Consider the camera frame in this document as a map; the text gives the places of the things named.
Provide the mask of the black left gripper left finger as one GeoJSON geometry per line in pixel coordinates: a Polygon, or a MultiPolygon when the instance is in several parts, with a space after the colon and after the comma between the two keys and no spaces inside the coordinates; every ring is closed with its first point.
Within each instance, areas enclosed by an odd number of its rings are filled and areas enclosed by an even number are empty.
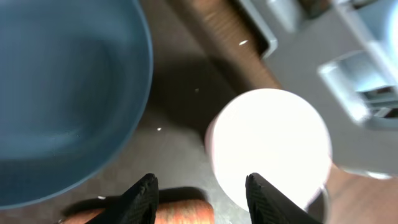
{"type": "Polygon", "coordinates": [[[86,224],[154,224],[158,206],[158,179],[148,173],[86,224]]]}

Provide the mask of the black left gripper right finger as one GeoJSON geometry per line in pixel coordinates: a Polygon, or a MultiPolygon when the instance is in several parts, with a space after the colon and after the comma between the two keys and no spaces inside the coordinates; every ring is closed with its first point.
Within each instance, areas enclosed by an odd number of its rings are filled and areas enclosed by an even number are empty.
{"type": "Polygon", "coordinates": [[[246,177],[252,224],[321,224],[258,173],[246,177]]]}

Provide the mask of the orange carrot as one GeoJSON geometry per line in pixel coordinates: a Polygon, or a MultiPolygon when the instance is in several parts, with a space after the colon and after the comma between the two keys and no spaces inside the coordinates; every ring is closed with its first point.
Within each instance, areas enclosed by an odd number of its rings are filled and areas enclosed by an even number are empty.
{"type": "MultiPolygon", "coordinates": [[[[96,208],[77,212],[59,223],[87,223],[103,211],[103,208],[96,208]]],[[[155,224],[215,224],[213,207],[199,199],[162,203],[155,215],[155,224]]]]}

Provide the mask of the pink cup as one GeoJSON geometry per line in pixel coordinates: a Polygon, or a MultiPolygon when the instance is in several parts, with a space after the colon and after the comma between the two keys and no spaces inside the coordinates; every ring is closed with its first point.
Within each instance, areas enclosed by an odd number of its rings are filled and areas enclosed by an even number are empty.
{"type": "Polygon", "coordinates": [[[231,100],[209,124],[205,150],[224,193],[248,209],[245,181],[258,173],[305,210],[332,167],[323,118],[300,96],[262,88],[231,100]]]}

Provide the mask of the dark blue plate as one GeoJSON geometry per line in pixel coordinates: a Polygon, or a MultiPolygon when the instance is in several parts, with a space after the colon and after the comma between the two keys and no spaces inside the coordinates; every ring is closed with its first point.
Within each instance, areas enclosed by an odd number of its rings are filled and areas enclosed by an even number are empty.
{"type": "Polygon", "coordinates": [[[2,1],[1,208],[101,170],[136,129],[152,74],[139,1],[2,1]]]}

